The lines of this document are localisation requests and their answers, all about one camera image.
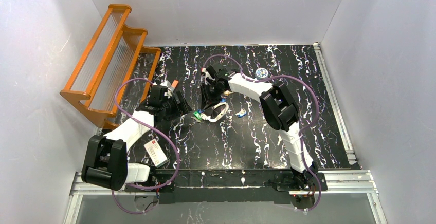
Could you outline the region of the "green tagged key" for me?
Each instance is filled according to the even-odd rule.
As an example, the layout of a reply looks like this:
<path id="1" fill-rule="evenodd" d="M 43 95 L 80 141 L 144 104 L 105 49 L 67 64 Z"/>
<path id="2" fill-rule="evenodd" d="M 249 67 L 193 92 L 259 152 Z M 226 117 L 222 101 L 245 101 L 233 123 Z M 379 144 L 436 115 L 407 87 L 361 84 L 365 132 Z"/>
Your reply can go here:
<path id="1" fill-rule="evenodd" d="M 201 113 L 199 113 L 199 112 L 197 112 L 197 111 L 195 111 L 194 113 L 193 113 L 193 116 L 191 117 L 195 122 L 198 122 L 198 123 L 202 123 L 202 122 L 204 122 L 204 120 L 202 119 L 202 117 L 201 117 Z"/>

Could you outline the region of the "white metal keyring plate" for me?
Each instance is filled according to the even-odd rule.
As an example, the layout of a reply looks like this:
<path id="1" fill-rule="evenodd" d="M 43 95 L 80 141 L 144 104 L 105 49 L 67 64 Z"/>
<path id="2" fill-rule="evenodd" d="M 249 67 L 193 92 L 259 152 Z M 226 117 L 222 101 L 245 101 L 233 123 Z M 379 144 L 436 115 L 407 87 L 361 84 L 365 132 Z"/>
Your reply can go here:
<path id="1" fill-rule="evenodd" d="M 229 105 L 226 102 L 220 102 L 216 105 L 209 105 L 201 112 L 200 117 L 202 120 L 215 123 L 226 114 L 228 108 Z"/>

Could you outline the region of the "blue tagged key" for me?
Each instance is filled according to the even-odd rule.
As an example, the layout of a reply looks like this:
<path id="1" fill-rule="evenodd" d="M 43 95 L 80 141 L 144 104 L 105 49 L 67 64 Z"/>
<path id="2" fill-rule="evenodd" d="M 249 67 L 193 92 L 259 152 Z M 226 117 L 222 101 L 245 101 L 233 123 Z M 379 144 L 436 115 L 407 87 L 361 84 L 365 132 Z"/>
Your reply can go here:
<path id="1" fill-rule="evenodd" d="M 247 111 L 245 110 L 245 109 L 241 109 L 239 112 L 237 112 L 235 115 L 238 117 L 238 118 L 241 118 L 241 117 L 243 117 L 243 116 L 245 116 L 247 114 Z"/>

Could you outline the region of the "yellow tagged key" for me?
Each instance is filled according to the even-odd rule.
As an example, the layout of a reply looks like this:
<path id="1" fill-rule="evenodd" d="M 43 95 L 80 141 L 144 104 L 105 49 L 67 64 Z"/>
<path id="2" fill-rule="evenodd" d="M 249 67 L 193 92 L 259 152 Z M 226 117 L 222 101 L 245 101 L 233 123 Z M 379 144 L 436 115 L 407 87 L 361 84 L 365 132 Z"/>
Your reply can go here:
<path id="1" fill-rule="evenodd" d="M 232 94 L 232 93 L 233 93 L 233 91 L 229 91 L 229 90 L 227 90 L 227 91 L 224 91 L 224 92 L 223 92 L 222 96 L 227 97 L 227 96 L 229 96 L 229 95 Z"/>

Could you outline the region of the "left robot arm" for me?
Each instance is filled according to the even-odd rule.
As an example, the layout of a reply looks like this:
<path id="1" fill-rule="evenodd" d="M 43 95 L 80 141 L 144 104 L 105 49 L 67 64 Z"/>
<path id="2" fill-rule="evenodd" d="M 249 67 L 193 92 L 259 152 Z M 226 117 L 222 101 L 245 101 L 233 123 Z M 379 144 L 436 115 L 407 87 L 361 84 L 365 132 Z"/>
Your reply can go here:
<path id="1" fill-rule="evenodd" d="M 146 182 L 150 166 L 129 163 L 129 149 L 158 122 L 171 121 L 191 110 L 181 90 L 154 85 L 132 117 L 111 132 L 90 138 L 81 171 L 82 181 L 111 190 L 119 190 L 128 183 Z"/>

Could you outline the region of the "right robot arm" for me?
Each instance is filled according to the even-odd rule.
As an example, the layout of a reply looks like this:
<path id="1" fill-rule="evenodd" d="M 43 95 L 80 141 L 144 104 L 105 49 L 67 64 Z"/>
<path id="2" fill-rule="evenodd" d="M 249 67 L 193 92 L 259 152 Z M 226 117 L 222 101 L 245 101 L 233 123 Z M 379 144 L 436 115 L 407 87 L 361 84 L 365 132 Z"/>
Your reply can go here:
<path id="1" fill-rule="evenodd" d="M 220 63 L 203 67 L 201 74 L 205 77 L 201 85 L 201 109 L 218 104 L 226 91 L 258 101 L 267 124 L 278 131 L 285 145 L 293 181 L 300 185 L 311 181 L 317 169 L 302 140 L 298 104 L 285 83 L 261 82 L 238 71 L 228 70 Z"/>

